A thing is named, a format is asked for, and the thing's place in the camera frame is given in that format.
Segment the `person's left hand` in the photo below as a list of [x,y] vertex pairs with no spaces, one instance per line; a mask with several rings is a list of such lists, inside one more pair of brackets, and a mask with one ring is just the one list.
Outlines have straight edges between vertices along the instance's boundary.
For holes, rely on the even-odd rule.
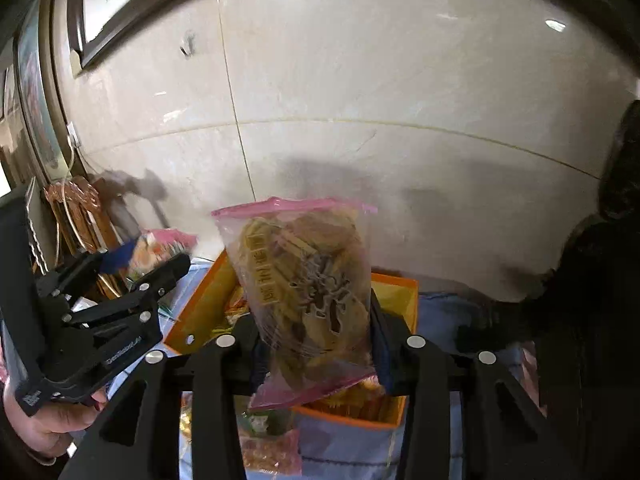
[[43,458],[62,456],[73,441],[72,433],[96,421],[107,404],[105,390],[96,390],[91,400],[90,405],[46,403],[35,415],[27,416],[15,399],[11,378],[6,378],[3,389],[6,418],[21,440]]

